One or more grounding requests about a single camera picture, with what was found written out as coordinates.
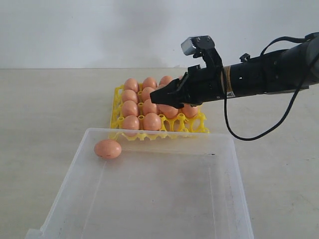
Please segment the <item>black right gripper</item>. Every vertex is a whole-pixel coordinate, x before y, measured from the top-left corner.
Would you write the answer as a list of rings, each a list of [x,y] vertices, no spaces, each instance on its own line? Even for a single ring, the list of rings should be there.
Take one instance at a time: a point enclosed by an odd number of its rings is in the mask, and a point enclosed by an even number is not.
[[[184,76],[150,93],[154,104],[170,105],[181,109],[185,105],[199,106],[205,102],[225,98],[221,67],[189,67]]]

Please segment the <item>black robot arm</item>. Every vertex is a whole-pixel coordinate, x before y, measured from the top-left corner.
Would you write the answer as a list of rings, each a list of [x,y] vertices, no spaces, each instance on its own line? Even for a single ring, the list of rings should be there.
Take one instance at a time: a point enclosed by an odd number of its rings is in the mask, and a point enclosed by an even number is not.
[[[304,90],[319,82],[319,64],[311,65],[319,53],[317,32],[304,38],[284,36],[275,41],[289,41],[296,46],[269,53],[262,50],[254,58],[244,54],[239,64],[224,66],[210,36],[189,37],[181,44],[183,53],[201,57],[205,68],[188,67],[181,79],[152,92],[151,101],[181,109],[184,105],[199,106],[224,98],[290,93],[298,86]]]

